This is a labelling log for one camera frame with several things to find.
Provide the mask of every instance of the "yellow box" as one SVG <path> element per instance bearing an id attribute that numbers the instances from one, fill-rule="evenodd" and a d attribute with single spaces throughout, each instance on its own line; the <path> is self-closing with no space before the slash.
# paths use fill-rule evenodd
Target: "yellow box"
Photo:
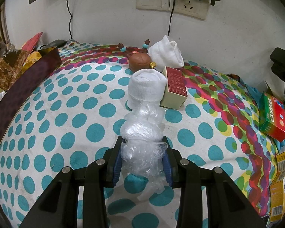
<path id="1" fill-rule="evenodd" d="M 285 214 L 285 147 L 277 155 L 278 173 L 270 185 L 270 221 L 280 220 Z"/>

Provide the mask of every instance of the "white wall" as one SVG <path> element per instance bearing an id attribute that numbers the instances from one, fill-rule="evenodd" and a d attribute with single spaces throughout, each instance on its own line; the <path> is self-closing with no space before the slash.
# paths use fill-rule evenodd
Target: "white wall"
<path id="1" fill-rule="evenodd" d="M 73 12 L 73 37 L 79 42 L 99 42 L 141 47 L 168 31 L 170 12 L 138 10 L 135 0 L 69 0 Z M 69 39 L 69 14 L 65 0 L 7 0 L 6 19 L 16 47 L 39 31 L 45 43 Z M 271 73 L 270 54 L 285 49 L 285 8 L 279 0 L 222 0 L 211 6 L 205 21 L 174 14 L 170 36 L 183 57 L 223 73 L 241 76 L 248 84 L 264 88 L 267 80 L 283 94 L 283 82 Z"/>

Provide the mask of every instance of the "bedsheet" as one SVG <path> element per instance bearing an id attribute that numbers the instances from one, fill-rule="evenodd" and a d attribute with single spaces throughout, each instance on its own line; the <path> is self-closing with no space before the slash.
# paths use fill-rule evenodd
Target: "bedsheet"
<path id="1" fill-rule="evenodd" d="M 0 204 L 13 227 L 64 167 L 86 167 L 114 146 L 127 106 L 132 72 L 117 45 L 68 42 L 63 65 L 27 99 L 0 144 Z M 163 134 L 200 167 L 222 167 L 260 216 L 269 213 L 268 186 L 276 147 L 258 130 L 259 112 L 247 89 L 216 70 L 185 60 L 188 99 L 167 109 Z M 104 190 L 111 227 L 176 226 L 180 190 L 149 193 L 148 179 L 122 171 Z M 207 227 L 206 191 L 203 227 Z M 82 224 L 82 195 L 78 225 Z"/>

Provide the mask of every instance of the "pink dots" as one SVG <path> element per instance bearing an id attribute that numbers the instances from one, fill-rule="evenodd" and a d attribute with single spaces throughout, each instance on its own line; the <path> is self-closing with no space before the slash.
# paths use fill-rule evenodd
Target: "pink dots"
<path id="1" fill-rule="evenodd" d="M 209 105 L 212 110 L 215 110 L 216 112 L 221 112 L 223 110 L 222 103 L 215 98 L 209 99 Z"/>
<path id="2" fill-rule="evenodd" d="M 227 125 L 233 125 L 234 124 L 233 116 L 227 111 L 221 112 L 221 118 L 223 119 L 223 121 Z"/>
<path id="3" fill-rule="evenodd" d="M 234 126 L 232 130 L 233 130 L 233 134 L 235 135 L 236 138 L 242 139 L 243 132 L 238 126 Z"/>
<path id="4" fill-rule="evenodd" d="M 210 81 L 214 81 L 214 78 L 211 74 L 208 74 L 208 73 L 204 73 L 204 77 Z"/>
<path id="5" fill-rule="evenodd" d="M 206 81 L 204 80 L 203 77 L 197 76 L 197 77 L 196 77 L 196 80 L 197 80 L 199 83 L 201 83 L 201 84 L 206 84 Z"/>
<path id="6" fill-rule="evenodd" d="M 204 71 L 200 67 L 198 67 L 198 66 L 192 66 L 191 69 L 196 74 L 203 74 L 204 73 Z"/>

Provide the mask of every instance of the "plastic bag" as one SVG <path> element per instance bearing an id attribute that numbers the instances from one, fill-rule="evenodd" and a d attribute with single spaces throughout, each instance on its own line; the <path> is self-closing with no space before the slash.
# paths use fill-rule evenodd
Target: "plastic bag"
<path id="1" fill-rule="evenodd" d="M 163 158 L 166 143 L 161 142 L 163 131 L 159 127 L 166 110 L 155 104 L 141 103 L 125 116 L 120 134 L 123 165 L 130 173 L 148 178 L 160 191 L 163 185 Z"/>

